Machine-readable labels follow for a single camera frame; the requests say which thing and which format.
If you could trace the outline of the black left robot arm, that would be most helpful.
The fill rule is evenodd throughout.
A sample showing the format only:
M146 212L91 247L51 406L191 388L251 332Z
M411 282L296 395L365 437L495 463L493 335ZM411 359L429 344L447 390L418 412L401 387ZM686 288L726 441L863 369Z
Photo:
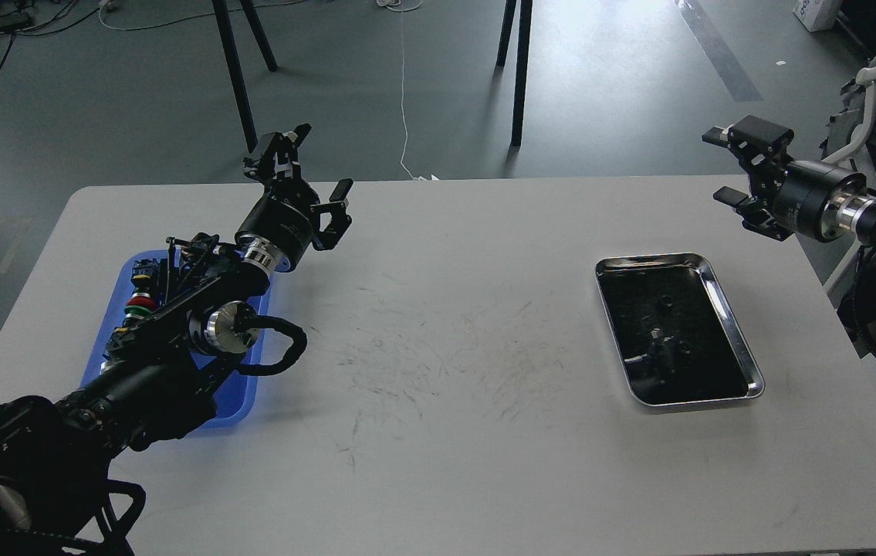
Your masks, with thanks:
M213 395L231 375L278 375L303 355L305 331L249 300L305 250L334 249L352 224L352 180L322 202L303 179L310 130L265 134L246 156L245 176L264 191L234 242L171 237L162 260L137 264L99 376L57 402L0 404L0 555L130 555L146 493L109 478L113 458L214 418Z

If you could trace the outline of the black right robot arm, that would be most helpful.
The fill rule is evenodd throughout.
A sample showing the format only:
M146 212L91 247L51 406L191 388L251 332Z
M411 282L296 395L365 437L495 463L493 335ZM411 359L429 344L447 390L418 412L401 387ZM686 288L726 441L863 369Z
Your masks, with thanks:
M840 320L876 359L869 328L876 321L876 189L864 173L788 155L793 136L793 130L752 115L706 131L702 140L726 148L749 179L748 193L723 187L714 200L740 215L744 229L777 242L802 235L829 243L852 235L858 248Z

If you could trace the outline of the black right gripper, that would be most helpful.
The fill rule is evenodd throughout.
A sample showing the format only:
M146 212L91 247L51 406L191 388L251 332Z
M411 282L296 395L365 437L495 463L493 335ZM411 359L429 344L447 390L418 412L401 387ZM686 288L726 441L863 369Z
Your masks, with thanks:
M745 116L728 127L710 127L702 141L733 154L748 174L749 193L723 186L713 200L740 215L747 231L783 242L791 232L833 242L843 232L837 208L846 197L867 191L864 174L821 161L791 161L794 130Z

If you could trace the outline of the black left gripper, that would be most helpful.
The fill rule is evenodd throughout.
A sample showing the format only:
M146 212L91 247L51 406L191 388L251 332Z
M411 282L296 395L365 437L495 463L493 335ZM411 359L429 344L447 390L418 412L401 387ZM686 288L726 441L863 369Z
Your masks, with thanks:
M320 203L315 192L276 194L303 182L299 147L311 130L311 124L299 124L291 131L264 134L243 159L244 176L262 184L264 196L237 229L235 243L243 251L264 239L279 250L278 273L292 272L311 244L317 251L335 249L353 221L348 214L353 179L339 180L327 203ZM330 217L324 229L319 229L321 215Z

